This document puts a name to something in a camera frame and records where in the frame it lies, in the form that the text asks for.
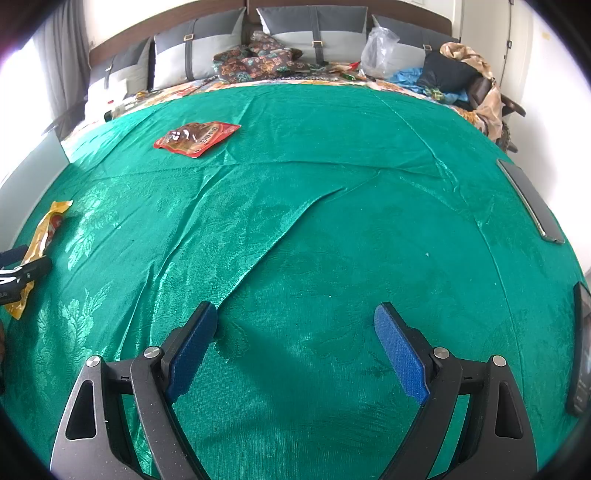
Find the yellow snack pouch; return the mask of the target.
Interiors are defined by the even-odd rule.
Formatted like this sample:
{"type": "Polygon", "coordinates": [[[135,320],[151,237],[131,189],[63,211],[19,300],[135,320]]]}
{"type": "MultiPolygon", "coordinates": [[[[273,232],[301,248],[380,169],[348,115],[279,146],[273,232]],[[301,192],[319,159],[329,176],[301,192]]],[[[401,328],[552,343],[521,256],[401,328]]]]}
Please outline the yellow snack pouch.
{"type": "MultiPolygon", "coordinates": [[[[37,225],[33,237],[29,242],[28,250],[23,258],[23,260],[19,264],[15,264],[9,267],[1,268],[2,270],[12,270],[20,265],[27,264],[32,262],[36,259],[39,259],[43,256],[48,256],[49,246],[53,241],[55,233],[61,226],[65,214],[68,210],[72,207],[73,201],[61,201],[61,202],[53,202],[48,210],[48,212],[43,216],[40,220],[39,224],[37,225]]],[[[2,305],[8,314],[15,320],[20,320],[23,316],[24,310],[26,308],[29,295],[31,294],[35,282],[29,283],[24,290],[21,292],[21,298],[19,301],[10,303],[7,305],[2,305]]]]}

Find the black phone at edge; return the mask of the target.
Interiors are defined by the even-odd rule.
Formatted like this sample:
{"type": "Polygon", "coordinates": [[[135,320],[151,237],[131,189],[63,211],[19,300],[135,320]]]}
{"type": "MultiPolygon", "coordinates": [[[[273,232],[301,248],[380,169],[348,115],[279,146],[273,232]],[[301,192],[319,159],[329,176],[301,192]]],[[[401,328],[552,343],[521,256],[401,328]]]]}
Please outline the black phone at edge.
{"type": "Polygon", "coordinates": [[[575,343],[566,409],[580,417],[590,405],[590,292],[583,283],[577,282],[573,294],[575,343]]]}

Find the red brown snack packet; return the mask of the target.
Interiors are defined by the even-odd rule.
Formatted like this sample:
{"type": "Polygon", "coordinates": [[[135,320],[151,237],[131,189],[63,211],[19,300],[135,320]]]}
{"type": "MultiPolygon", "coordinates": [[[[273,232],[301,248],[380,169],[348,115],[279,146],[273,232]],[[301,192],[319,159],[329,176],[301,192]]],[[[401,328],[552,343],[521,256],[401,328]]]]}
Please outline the red brown snack packet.
{"type": "Polygon", "coordinates": [[[219,121],[191,122],[168,131],[153,143],[153,147],[189,158],[198,158],[239,129],[239,125],[219,121]]]}

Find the grey pillow left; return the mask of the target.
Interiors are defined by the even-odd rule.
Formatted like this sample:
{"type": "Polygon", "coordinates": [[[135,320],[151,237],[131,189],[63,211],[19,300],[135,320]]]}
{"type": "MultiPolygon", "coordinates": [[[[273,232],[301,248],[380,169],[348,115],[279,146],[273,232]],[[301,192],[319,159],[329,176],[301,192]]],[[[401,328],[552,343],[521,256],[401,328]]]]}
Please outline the grey pillow left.
{"type": "Polygon", "coordinates": [[[92,67],[87,102],[91,106],[114,105],[147,91],[151,44],[146,38],[92,67]]]}

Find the grey pillow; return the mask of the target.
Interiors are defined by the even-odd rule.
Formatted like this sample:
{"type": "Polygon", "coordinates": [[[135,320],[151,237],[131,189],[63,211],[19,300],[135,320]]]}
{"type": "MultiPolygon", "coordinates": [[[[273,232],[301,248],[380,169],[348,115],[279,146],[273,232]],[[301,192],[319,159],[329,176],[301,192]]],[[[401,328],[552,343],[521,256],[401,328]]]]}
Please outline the grey pillow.
{"type": "Polygon", "coordinates": [[[355,63],[367,43],[365,6],[260,7],[256,12],[263,32],[287,48],[300,50],[304,62],[355,63]]]}
{"type": "Polygon", "coordinates": [[[242,42],[245,7],[183,22],[154,36],[156,90],[214,75],[213,57],[242,42]]]}
{"type": "Polygon", "coordinates": [[[92,67],[87,102],[91,106],[114,105],[147,91],[151,44],[146,38],[92,67]]]}

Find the grey curtain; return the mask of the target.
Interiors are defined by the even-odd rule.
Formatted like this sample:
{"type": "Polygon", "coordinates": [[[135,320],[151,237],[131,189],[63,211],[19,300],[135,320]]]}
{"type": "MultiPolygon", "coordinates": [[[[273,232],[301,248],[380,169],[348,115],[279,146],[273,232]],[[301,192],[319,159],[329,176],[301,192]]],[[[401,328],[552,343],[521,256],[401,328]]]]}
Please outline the grey curtain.
{"type": "Polygon", "coordinates": [[[53,120],[48,129],[65,139],[84,119],[90,80],[84,2],[63,1],[33,36],[43,64],[53,120]]]}

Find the grey phone on cloth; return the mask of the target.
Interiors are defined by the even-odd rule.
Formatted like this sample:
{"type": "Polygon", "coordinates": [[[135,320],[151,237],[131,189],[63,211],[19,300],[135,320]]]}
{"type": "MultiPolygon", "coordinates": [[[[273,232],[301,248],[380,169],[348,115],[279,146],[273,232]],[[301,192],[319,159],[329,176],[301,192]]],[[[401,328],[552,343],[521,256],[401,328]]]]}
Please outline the grey phone on cloth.
{"type": "Polygon", "coordinates": [[[565,237],[559,223],[525,172],[502,159],[497,160],[497,165],[520,197],[540,236],[547,242],[564,244],[565,237]]]}

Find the grey pillow middle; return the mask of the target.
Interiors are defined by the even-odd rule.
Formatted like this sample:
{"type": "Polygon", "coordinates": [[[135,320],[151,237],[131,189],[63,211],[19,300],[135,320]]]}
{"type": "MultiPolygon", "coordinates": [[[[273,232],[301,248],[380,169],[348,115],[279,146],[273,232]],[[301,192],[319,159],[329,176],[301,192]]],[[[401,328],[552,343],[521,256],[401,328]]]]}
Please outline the grey pillow middle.
{"type": "Polygon", "coordinates": [[[245,7],[183,22],[154,36],[156,90],[214,75],[213,57],[242,42],[245,7]]]}

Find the green table cloth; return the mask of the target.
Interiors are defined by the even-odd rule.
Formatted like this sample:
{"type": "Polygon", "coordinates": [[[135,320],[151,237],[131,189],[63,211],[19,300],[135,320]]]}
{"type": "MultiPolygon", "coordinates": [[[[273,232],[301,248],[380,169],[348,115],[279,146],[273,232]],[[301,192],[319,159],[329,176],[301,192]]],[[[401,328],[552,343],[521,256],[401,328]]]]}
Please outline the green table cloth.
{"type": "Polygon", "coordinates": [[[3,407],[43,460],[84,361],[160,344],[197,305],[219,330],[176,415],[214,479],[375,479],[417,411],[373,326],[389,302],[454,355],[506,358],[549,460],[572,431],[568,244],[544,241],[450,109],[359,87],[238,87],[102,125],[23,228],[73,201],[53,267],[7,320],[3,407]],[[198,158],[153,143],[240,129],[198,158]]]}

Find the dark floral folded cloth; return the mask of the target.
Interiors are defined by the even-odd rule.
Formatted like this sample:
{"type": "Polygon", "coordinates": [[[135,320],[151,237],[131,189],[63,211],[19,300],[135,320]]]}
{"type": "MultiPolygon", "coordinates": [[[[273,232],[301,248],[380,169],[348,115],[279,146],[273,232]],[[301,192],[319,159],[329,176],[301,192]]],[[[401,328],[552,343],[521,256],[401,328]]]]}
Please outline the dark floral folded cloth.
{"type": "Polygon", "coordinates": [[[256,30],[249,44],[232,47],[213,57],[212,68],[222,81],[235,84],[287,78],[322,71],[322,66],[303,60],[304,53],[256,30]]]}

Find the black bag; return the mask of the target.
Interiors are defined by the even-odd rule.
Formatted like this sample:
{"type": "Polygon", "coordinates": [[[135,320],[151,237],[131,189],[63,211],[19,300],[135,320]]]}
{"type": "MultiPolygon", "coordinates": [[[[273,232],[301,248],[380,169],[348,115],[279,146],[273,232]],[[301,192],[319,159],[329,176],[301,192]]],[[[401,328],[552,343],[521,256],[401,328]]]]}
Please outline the black bag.
{"type": "Polygon", "coordinates": [[[432,51],[426,55],[417,85],[444,93],[457,93],[468,88],[480,76],[472,66],[432,51]]]}

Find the grey pillow right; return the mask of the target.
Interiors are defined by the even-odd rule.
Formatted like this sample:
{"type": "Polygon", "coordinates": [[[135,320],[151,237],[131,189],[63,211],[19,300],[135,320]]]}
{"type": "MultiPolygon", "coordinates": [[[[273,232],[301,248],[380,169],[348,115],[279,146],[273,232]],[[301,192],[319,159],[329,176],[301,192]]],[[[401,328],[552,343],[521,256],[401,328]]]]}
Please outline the grey pillow right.
{"type": "Polygon", "coordinates": [[[287,48],[300,50],[304,62],[355,63],[367,43],[365,6],[260,7],[256,12],[263,32],[287,48]]]}

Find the clear plastic bag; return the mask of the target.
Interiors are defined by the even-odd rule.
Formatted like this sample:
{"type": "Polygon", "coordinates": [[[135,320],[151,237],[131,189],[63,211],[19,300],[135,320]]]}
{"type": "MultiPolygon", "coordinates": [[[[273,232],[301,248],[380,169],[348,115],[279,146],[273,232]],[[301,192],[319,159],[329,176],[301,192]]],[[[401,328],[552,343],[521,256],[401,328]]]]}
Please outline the clear plastic bag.
{"type": "Polygon", "coordinates": [[[386,79],[394,74],[394,50],[400,37],[384,27],[370,30],[361,55],[361,69],[367,77],[386,79]]]}

